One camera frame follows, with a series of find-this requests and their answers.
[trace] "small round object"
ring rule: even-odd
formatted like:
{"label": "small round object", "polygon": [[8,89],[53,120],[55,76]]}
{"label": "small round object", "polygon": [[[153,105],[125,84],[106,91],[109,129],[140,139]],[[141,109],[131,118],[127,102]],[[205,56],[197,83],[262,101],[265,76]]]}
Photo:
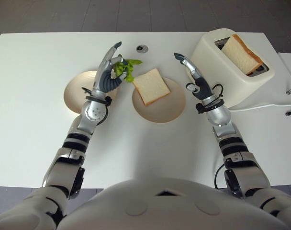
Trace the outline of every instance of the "small round object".
{"label": "small round object", "polygon": [[127,215],[140,216],[147,210],[147,205],[143,200],[132,200],[125,209]]}
{"label": "small round object", "polygon": [[220,214],[220,208],[211,200],[208,199],[198,199],[195,202],[195,206],[202,212],[216,216]]}
{"label": "small round object", "polygon": [[181,115],[186,104],[186,97],[182,87],[171,79],[163,78],[163,80],[171,93],[159,98],[148,106],[145,106],[136,89],[132,95],[133,106],[139,115],[155,123],[173,121]]}
{"label": "small round object", "polygon": [[139,45],[136,48],[136,51],[138,53],[146,53],[149,50],[149,48],[146,45]]}

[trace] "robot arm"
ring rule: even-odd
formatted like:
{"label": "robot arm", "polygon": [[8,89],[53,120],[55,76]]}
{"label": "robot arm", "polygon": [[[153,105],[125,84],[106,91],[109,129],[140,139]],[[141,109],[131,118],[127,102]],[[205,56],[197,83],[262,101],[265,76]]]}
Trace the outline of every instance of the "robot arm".
{"label": "robot arm", "polygon": [[126,63],[122,57],[112,58],[121,42],[115,44],[99,65],[96,81],[81,114],[73,121],[63,146],[57,151],[43,186],[29,194],[21,204],[0,214],[0,229],[53,230],[66,213],[68,199],[78,196],[83,182],[82,168],[91,136],[108,114],[111,99],[106,93],[118,87],[126,72],[111,79],[116,62]]}
{"label": "robot arm", "polygon": [[188,58],[182,54],[174,55],[190,70],[195,80],[195,84],[189,83],[186,88],[201,100],[196,109],[199,114],[206,113],[213,125],[213,133],[223,154],[226,167],[224,176],[229,192],[276,216],[291,228],[291,196],[270,187],[268,178],[232,123],[229,110],[223,106],[224,101],[212,93],[206,80]]}

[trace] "white toaster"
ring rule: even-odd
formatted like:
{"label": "white toaster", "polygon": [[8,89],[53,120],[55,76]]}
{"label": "white toaster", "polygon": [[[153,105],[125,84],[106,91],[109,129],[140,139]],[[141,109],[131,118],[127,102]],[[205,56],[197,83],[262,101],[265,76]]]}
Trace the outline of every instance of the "white toaster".
{"label": "white toaster", "polygon": [[[272,66],[241,38],[248,48],[263,61],[263,64],[251,74],[244,74],[221,51],[228,38],[233,34],[236,32],[230,29],[217,29],[205,33],[191,57],[191,61],[211,87],[217,83],[223,85],[223,100],[228,108],[242,102],[275,74]],[[187,70],[187,74],[192,79],[189,70]]]}

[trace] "gray floor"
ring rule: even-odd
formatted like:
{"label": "gray floor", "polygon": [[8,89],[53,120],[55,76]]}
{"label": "gray floor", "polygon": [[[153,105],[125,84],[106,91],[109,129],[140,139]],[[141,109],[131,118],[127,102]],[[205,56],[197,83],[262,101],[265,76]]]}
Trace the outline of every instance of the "gray floor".
{"label": "gray floor", "polygon": [[[0,0],[0,34],[28,32],[264,32],[291,53],[291,0]],[[276,186],[291,195],[291,185]],[[0,212],[32,188],[0,187]],[[100,192],[83,189],[71,212]]]}

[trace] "toast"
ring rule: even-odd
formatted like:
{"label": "toast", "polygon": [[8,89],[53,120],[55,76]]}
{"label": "toast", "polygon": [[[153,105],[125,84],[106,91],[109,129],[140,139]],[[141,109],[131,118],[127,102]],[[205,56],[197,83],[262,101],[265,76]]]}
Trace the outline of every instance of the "toast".
{"label": "toast", "polygon": [[171,93],[157,69],[136,77],[133,84],[145,106]]}
{"label": "toast", "polygon": [[230,36],[221,51],[246,75],[263,63],[236,34]]}

